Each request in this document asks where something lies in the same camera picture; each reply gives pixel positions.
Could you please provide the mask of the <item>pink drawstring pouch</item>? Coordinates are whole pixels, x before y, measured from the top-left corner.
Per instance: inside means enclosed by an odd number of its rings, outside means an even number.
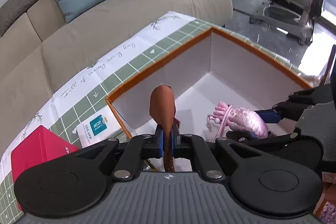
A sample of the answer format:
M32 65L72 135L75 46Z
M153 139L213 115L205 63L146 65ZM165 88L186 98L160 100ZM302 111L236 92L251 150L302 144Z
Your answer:
M268 137L268 126L255 111L244 107L234 108L220 101L212 114L207 115L206 138L214 142L219 137L226 137L226 127L234 134L247 134L252 139Z

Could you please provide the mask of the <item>white teal tissue pack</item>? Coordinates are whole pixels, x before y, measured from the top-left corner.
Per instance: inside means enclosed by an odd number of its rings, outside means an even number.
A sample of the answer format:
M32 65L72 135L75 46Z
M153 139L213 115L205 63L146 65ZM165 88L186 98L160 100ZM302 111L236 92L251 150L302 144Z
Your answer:
M105 106L80 122L73 132L78 134L81 146L85 148L118 136L122 129L109 106Z

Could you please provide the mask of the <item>brown fabric pouch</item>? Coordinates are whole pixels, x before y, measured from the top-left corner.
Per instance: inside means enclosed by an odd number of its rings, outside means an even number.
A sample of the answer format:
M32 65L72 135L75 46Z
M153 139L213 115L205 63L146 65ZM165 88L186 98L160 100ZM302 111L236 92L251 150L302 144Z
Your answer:
M175 97L171 87L160 85L156 87L150 96L149 114L163 129L163 166L166 172L174 172L172 152L171 130L175 119Z

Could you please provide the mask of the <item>smartphone on stand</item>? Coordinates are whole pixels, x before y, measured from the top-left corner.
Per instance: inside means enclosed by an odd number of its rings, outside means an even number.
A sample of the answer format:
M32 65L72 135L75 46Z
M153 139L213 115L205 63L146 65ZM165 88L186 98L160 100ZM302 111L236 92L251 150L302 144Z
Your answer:
M329 56L329 59L328 59L327 65L326 65L326 70L325 70L325 73L323 74L323 76L321 77L321 80L319 82L319 86L322 86L326 83L326 80L329 76L331 67L332 67L333 62L334 62L335 53L336 53L336 45L334 44L331 48L330 56Z

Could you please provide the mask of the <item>orange white cardboard box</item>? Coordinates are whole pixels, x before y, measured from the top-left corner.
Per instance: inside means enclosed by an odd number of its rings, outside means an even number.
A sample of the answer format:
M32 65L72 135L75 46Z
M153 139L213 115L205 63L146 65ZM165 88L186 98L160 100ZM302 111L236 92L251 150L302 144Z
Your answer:
M211 28L128 77L106 102L127 137L152 134L150 96L161 85L171 88L181 134L213 141L216 126L207 122L219 102L264 110L289 94L310 87L287 65L251 42Z

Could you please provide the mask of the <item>red transparent cube box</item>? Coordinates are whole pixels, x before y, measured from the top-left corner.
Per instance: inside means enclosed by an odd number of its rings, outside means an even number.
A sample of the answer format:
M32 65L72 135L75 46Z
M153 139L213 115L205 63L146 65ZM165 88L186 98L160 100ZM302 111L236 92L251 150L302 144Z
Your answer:
M38 216L58 217L58 210L68 206L68 198L78 185L78 177L68 170L47 164L37 174L28 171L33 166L67 156L78 147L66 142L44 126L39 126L11 153L14 193L19 208Z

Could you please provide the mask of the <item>beige fabric sofa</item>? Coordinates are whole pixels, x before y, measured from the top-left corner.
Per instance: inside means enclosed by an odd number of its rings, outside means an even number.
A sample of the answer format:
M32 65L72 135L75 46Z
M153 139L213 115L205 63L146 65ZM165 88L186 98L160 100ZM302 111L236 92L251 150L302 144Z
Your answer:
M38 0L1 37L1 151L68 80L169 11L223 26L231 0L104 0L66 23Z

